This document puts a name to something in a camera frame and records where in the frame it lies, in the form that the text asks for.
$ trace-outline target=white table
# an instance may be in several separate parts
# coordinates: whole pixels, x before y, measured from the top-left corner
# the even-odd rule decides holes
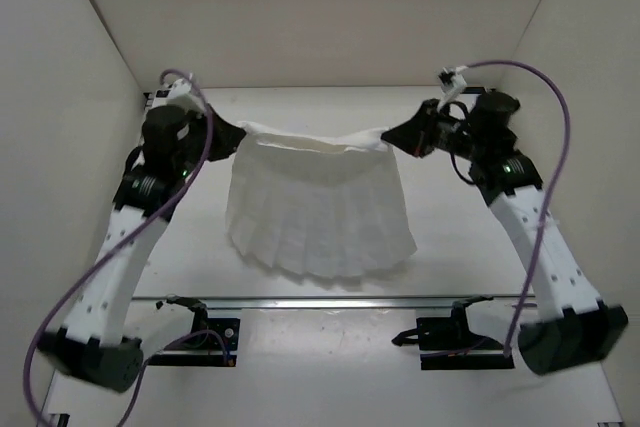
[[[410,118],[434,87],[216,89],[207,91],[228,121],[252,120],[325,136]],[[422,160],[396,151],[418,251],[381,277],[322,282],[243,262],[225,235],[232,159],[208,164],[179,205],[136,290],[211,297],[336,297],[515,294],[524,269],[475,188],[454,174],[444,153]]]
[[[421,371],[390,339],[413,310],[240,313],[235,368],[149,368],[128,427],[596,427],[620,416],[602,369],[546,377]],[[129,395],[56,374],[46,412],[69,427],[113,427]]]

